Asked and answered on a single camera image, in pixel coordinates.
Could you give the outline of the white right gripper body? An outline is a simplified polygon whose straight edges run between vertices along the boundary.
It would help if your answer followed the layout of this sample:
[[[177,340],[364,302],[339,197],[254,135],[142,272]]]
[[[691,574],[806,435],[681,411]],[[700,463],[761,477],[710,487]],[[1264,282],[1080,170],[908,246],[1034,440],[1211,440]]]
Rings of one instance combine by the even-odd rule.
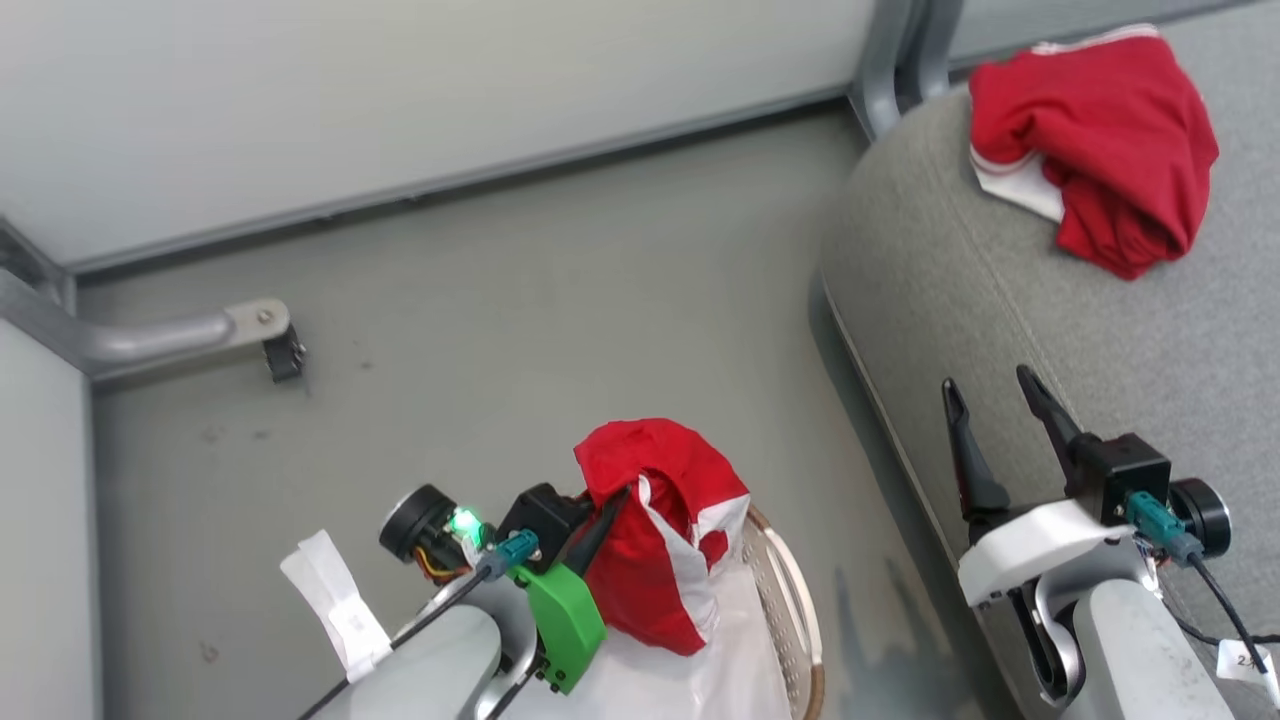
[[[1034,506],[986,532],[959,560],[966,606],[977,609],[1007,591],[1091,552],[1105,541],[1128,539],[1132,524],[1106,527],[1073,498]]]

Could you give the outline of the red and white garment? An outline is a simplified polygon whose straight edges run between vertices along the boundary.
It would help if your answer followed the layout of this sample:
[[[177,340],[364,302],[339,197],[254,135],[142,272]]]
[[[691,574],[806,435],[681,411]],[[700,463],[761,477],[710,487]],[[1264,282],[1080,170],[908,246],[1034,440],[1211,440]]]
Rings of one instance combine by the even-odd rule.
[[[666,418],[609,421],[573,454],[594,515],[616,510],[586,574],[604,623],[700,652],[721,619],[712,582],[742,552],[748,487],[703,436]]]

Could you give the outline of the grey partition post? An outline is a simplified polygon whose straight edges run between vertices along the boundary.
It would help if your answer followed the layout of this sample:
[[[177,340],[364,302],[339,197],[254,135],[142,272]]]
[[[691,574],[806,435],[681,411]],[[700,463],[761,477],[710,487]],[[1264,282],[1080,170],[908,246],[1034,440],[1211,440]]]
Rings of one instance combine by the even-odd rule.
[[[873,0],[854,79],[846,92],[870,142],[901,119],[899,100],[951,91],[950,53],[966,0]]]

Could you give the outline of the white basket liner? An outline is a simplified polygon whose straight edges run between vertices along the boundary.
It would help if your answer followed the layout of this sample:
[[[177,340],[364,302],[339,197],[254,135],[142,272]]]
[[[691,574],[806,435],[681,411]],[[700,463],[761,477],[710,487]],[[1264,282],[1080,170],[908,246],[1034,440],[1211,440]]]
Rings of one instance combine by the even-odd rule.
[[[611,629],[568,694],[531,680],[499,720],[806,720],[810,682],[794,632],[773,629],[768,610],[788,609],[756,570],[733,561],[713,577],[719,623],[692,656],[650,647]]]

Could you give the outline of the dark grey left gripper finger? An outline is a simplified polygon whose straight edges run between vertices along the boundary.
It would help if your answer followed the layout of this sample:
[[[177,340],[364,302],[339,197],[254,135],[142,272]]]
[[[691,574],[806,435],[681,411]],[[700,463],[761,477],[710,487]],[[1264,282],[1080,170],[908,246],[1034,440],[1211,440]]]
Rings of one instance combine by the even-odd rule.
[[[573,542],[566,550],[566,566],[568,570],[577,577],[586,577],[630,495],[631,488],[623,487],[605,501],[593,519],[582,525],[580,533],[577,533]]]

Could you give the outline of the black caster wheel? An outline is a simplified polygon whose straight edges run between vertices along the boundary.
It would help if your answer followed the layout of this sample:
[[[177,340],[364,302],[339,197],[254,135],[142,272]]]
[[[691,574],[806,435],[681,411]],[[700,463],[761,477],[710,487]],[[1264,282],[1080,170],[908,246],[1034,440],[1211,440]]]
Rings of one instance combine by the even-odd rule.
[[[283,334],[265,340],[261,347],[273,384],[298,380],[305,375],[307,350],[293,324]]]

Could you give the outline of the grey fabric sofa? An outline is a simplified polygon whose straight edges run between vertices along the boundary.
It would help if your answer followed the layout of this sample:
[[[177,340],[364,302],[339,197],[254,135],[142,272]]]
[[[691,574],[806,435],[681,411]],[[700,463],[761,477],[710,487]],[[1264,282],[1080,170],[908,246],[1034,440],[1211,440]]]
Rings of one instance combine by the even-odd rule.
[[[936,534],[968,547],[941,384],[954,378],[1014,503],[1062,477],[1015,369],[1087,430],[1133,432],[1231,514],[1211,571],[1254,633],[1280,632],[1280,0],[1162,28],[1220,156],[1198,238],[1133,282],[1057,250],[1047,220],[979,188],[970,99],[908,113],[856,164],[820,274]]]

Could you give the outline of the grey partition bottom rail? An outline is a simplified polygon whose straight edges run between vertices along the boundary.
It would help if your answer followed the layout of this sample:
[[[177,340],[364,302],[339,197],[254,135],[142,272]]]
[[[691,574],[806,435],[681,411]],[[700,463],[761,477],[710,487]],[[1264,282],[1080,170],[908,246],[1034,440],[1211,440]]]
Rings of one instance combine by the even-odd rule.
[[[353,199],[320,204],[312,208],[303,208],[296,211],[287,211],[259,220],[242,222],[238,224],[201,231],[186,234],[174,240],[147,243],[137,249],[127,249],[105,254],[86,260],[74,261],[68,266],[73,275],[93,275],[99,273],[114,272],[118,268],[133,266],[141,263],[150,263],[161,258],[175,258],[186,252],[204,251],[227,243],[237,243],[270,233],[292,231],[311,223],[328,223],[339,217],[352,213],[372,211],[379,208],[396,205],[398,202],[417,202],[420,199],[466,191],[485,183],[503,182],[516,177],[539,173],[544,170],[557,170],[575,163],[595,161],[620,152],[631,152],[639,149],[648,149],[662,143],[681,142],[696,135],[721,132],[735,126],[768,120],[781,117],[785,113],[805,111],[809,108],[819,106],[824,102],[842,102],[846,96],[846,87],[836,85],[819,88],[808,94],[783,97],[777,101],[753,105],[745,109],[718,113],[692,120],[682,120],[675,124],[662,126],[657,129],[644,131],[607,138],[593,143],[580,145],[563,151],[541,152],[531,158],[517,161],[507,161],[483,167],[476,170],[453,173],[438,179],[422,181],[415,184],[402,184],[390,190],[360,195]]]

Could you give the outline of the red garment with white trim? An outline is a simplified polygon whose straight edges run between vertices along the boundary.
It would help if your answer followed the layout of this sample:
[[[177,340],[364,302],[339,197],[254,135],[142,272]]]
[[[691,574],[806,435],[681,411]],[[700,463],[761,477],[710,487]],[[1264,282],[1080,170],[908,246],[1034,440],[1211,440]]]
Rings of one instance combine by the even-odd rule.
[[[977,68],[968,92],[979,186],[1055,223],[1062,251],[1124,281],[1189,254],[1220,150],[1155,26],[1037,44]]]

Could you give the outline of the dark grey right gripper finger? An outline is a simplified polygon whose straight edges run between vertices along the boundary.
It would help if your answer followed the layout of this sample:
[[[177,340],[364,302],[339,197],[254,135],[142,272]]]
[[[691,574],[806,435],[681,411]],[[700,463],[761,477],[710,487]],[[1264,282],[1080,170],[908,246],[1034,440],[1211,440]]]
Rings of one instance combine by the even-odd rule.
[[[1075,447],[1084,436],[1083,430],[1029,365],[1018,365],[1016,378],[1030,414],[1041,421],[1050,438],[1064,477],[1075,478]]]
[[[1009,514],[1009,493],[995,479],[972,432],[972,416],[957,383],[946,378],[941,393],[963,519],[995,523]]]

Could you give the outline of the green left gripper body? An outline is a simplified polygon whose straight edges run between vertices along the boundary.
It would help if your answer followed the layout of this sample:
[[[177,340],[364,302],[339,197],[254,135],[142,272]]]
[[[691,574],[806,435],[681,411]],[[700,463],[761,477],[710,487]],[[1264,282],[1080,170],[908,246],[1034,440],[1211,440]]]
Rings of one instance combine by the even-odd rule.
[[[591,666],[607,629],[588,583],[558,562],[539,574],[518,566],[538,629],[541,678],[559,694],[571,694]]]

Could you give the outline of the long white tape tag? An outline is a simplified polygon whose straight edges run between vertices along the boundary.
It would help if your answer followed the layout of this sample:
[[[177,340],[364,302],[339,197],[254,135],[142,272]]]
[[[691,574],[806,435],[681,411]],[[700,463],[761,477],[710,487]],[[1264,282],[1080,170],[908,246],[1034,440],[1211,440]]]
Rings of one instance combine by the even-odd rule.
[[[390,655],[390,637],[326,530],[302,539],[280,570],[323,624],[347,682],[362,680]]]

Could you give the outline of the grey partition foot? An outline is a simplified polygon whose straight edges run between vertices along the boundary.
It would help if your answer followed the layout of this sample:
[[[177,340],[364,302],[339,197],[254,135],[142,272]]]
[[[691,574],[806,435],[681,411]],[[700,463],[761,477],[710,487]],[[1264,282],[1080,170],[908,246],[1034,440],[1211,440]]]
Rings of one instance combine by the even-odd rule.
[[[259,346],[293,324],[278,299],[256,299],[143,325],[104,325],[76,315],[77,283],[0,214],[0,319],[93,380]]]

